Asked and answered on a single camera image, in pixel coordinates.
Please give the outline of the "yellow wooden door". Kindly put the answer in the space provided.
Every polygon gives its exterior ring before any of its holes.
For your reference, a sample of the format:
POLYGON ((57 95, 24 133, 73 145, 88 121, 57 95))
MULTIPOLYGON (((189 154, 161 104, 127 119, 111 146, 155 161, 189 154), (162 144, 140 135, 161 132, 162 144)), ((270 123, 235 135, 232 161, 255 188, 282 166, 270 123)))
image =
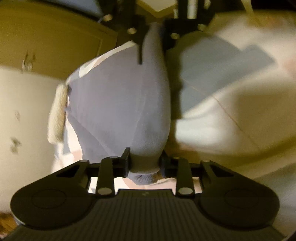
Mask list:
POLYGON ((82 64, 115 48, 117 33, 102 24, 40 1, 1 1, 1 65, 66 79, 82 64))

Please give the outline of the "keys in door lock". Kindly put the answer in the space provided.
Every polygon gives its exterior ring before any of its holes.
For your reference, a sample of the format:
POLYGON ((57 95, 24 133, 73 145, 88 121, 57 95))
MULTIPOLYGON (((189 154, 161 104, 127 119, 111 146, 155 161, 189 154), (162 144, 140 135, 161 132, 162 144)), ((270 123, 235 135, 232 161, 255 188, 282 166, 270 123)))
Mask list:
POLYGON ((26 53, 23 62, 22 62, 22 71, 32 71, 33 63, 36 60, 36 54, 34 53, 32 56, 29 56, 29 52, 26 53))

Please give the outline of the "white fluffy folded blanket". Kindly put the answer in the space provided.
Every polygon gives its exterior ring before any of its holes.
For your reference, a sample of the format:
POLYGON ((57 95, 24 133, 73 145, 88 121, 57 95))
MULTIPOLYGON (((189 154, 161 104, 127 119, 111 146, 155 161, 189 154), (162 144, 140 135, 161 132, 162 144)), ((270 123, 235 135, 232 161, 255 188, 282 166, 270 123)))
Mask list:
POLYGON ((68 87, 63 83, 59 84, 56 88, 48 119, 47 138, 52 145, 63 142, 67 100, 68 87))

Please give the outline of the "grey-purple garment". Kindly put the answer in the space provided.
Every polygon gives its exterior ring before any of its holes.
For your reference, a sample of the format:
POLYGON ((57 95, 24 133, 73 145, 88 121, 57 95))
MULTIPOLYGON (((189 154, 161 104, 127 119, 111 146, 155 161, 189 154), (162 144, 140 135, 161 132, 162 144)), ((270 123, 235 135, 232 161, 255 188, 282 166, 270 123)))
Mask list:
POLYGON ((150 25, 142 47, 129 41, 88 61, 67 85, 67 118, 83 158, 95 163, 130 148, 128 177, 136 185, 156 183, 171 123, 159 25, 150 25))

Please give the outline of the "checkered patchwork quilt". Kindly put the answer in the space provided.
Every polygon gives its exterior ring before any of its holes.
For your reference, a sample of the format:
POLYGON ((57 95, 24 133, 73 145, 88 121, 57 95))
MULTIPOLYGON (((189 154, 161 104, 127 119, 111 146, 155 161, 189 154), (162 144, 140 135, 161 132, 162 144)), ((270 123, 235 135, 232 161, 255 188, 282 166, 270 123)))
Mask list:
POLYGON ((275 226, 295 231, 295 14, 219 14, 180 56, 180 116, 168 149, 272 188, 275 226))

